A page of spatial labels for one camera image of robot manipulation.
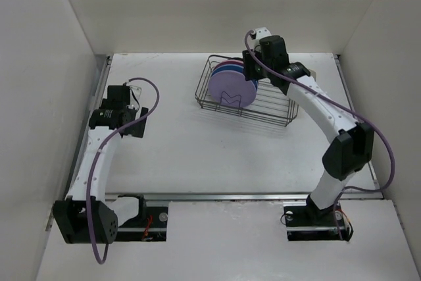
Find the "blue plate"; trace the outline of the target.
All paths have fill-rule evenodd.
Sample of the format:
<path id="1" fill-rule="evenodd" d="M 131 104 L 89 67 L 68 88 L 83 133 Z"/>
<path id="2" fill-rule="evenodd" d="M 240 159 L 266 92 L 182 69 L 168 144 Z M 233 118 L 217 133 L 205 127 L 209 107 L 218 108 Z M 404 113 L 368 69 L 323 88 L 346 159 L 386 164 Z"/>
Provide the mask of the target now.
<path id="1" fill-rule="evenodd" d="M 238 64 L 225 64 L 218 68 L 215 68 L 212 72 L 212 75 L 214 76 L 218 74 L 219 72 L 224 72 L 224 71 L 232 71 L 232 72 L 238 72 L 240 74 L 243 74 L 243 66 L 238 65 Z"/>

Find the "lilac plate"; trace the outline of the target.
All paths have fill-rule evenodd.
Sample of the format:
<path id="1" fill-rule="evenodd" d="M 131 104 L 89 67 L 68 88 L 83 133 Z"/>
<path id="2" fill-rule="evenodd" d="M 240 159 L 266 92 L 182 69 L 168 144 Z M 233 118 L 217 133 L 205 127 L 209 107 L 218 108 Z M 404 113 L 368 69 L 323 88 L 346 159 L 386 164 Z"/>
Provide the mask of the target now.
<path id="1" fill-rule="evenodd" d="M 247 81 L 243 74 L 232 71 L 212 75 L 208 83 L 208 93 L 214 101 L 234 108 L 251 105 L 256 99 L 257 90 L 257 81 Z"/>

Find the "grey wire dish rack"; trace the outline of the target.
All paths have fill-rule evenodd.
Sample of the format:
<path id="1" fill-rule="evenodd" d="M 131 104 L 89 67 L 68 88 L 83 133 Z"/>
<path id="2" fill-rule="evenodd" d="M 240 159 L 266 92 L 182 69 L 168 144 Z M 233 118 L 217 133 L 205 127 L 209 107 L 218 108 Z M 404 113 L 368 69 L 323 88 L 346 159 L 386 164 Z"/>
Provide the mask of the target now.
<path id="1" fill-rule="evenodd" d="M 287 126 L 296 119 L 299 106 L 268 80 L 249 80 L 239 57 L 209 55 L 195 90 L 203 109 Z"/>

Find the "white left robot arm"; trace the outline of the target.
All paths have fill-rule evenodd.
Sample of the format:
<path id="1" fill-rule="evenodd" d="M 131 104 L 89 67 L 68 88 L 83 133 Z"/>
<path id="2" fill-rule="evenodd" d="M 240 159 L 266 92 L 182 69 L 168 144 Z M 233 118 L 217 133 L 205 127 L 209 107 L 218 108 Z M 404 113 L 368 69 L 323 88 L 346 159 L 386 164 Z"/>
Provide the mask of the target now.
<path id="1" fill-rule="evenodd" d="M 121 195 L 106 203 L 105 189 L 112 158 L 125 136 L 142 138 L 146 121 L 136 122 L 138 114 L 132 102 L 134 92 L 128 84 L 109 86 L 107 96 L 89 119 L 88 141 L 80 169 L 66 197 L 53 205 L 53 216 L 66 243 L 90 243 L 89 227 L 95 241 L 110 244 L 117 238 L 118 228 L 126 222 L 142 225 L 147 218 L 141 195 Z"/>

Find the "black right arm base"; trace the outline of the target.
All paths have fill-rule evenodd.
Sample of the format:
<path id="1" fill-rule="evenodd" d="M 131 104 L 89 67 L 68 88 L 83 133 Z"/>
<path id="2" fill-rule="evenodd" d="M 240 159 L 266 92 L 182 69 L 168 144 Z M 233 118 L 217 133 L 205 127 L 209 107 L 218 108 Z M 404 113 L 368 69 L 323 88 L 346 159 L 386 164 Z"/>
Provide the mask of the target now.
<path id="1" fill-rule="evenodd" d="M 286 205 L 280 219 L 289 242 L 345 241 L 353 237 L 353 225 L 338 207 L 321 217 L 311 217 L 306 205 Z"/>

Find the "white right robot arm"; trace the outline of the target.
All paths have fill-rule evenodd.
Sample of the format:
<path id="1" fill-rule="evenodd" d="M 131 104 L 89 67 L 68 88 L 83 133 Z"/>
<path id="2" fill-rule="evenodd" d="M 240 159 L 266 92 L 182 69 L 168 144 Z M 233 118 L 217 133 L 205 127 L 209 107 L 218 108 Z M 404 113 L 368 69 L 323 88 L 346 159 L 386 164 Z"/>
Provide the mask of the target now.
<path id="1" fill-rule="evenodd" d="M 268 79 L 305 110 L 329 142 L 322 157 L 323 175 L 305 207 L 306 219 L 320 224 L 333 211 L 336 198 L 350 179 L 371 160 L 374 129 L 358 122 L 347 108 L 336 105 L 304 64 L 290 62 L 283 38 L 262 36 L 253 30 L 245 39 L 253 39 L 255 45 L 243 51 L 246 79 Z"/>

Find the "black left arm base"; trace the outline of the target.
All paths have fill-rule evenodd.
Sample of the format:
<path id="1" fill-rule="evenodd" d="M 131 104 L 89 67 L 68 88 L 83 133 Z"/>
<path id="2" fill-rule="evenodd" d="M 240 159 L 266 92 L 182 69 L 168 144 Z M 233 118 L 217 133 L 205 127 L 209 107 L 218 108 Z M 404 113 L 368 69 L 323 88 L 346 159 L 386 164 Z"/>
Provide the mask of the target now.
<path id="1" fill-rule="evenodd" d="M 165 242 L 168 204 L 150 203 L 142 195 L 120 195 L 108 206 L 118 218 L 115 242 Z"/>

